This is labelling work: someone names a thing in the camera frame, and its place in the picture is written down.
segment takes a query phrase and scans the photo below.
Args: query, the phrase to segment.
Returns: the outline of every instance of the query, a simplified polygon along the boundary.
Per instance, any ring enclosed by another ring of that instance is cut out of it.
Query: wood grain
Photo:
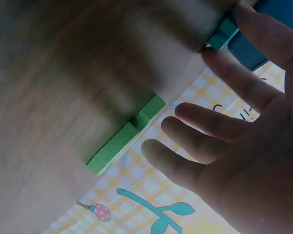
[[[205,68],[203,0],[0,1],[0,234],[40,233],[98,180],[85,166],[152,90]]]

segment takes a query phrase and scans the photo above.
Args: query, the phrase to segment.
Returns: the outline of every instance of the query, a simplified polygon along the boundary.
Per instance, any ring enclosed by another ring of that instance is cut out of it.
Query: green plastic piece
[[[102,174],[123,156],[122,149],[138,134],[138,130],[126,123],[87,163],[96,175]]]
[[[208,41],[208,43],[217,51],[220,50],[221,47],[223,47],[225,42],[226,39],[218,34],[214,34]]]
[[[228,38],[230,38],[232,36],[232,34],[234,34],[235,31],[237,30],[237,27],[229,19],[225,19],[221,23],[219,30],[223,34],[225,34]]]
[[[237,32],[239,32],[239,29],[234,23],[230,19],[224,19],[218,31],[209,39],[208,43],[218,51],[227,45]]]
[[[131,121],[138,131],[142,131],[150,122],[165,107],[166,103],[159,96],[155,95]]]
[[[112,167],[133,145],[135,137],[165,107],[165,102],[155,95],[131,121],[126,123],[87,163],[96,175]]]

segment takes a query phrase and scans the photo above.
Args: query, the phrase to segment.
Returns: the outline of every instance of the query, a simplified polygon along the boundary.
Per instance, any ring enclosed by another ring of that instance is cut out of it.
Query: finger
[[[208,47],[202,57],[206,65],[258,113],[281,94],[222,52]]]
[[[285,91],[293,126],[293,30],[269,16],[254,12],[241,1],[234,14],[241,32],[250,42],[287,71]]]
[[[181,120],[201,129],[209,136],[226,141],[236,140],[251,126],[250,122],[231,118],[191,103],[178,105],[175,114]]]
[[[157,140],[149,139],[142,144],[142,153],[156,169],[173,183],[193,192],[205,165],[187,160]]]
[[[234,15],[242,34],[270,60],[287,70],[293,63],[293,30],[240,1]]]
[[[214,162],[228,142],[205,135],[184,124],[175,117],[167,117],[162,122],[164,133],[196,161],[203,164]]]

